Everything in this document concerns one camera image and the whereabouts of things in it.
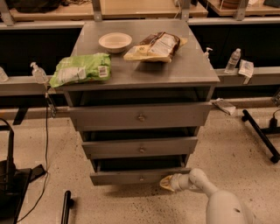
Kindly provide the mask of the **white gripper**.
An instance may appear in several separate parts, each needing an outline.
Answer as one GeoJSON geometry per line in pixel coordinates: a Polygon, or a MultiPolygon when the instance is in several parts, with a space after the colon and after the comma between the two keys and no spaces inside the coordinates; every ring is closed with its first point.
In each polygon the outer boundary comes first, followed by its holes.
{"type": "Polygon", "coordinates": [[[159,184],[162,188],[171,192],[189,190],[192,186],[189,175],[180,173],[176,173],[173,176],[169,175],[161,179],[159,184]]]}

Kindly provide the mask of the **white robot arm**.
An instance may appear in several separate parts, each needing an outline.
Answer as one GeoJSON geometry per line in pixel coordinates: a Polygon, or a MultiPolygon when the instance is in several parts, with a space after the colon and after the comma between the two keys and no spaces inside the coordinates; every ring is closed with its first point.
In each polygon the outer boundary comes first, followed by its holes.
{"type": "Polygon", "coordinates": [[[172,192],[184,190],[204,193],[206,224],[259,224],[253,212],[233,193],[215,186],[199,168],[188,174],[175,173],[163,178],[160,186],[172,192]]]}

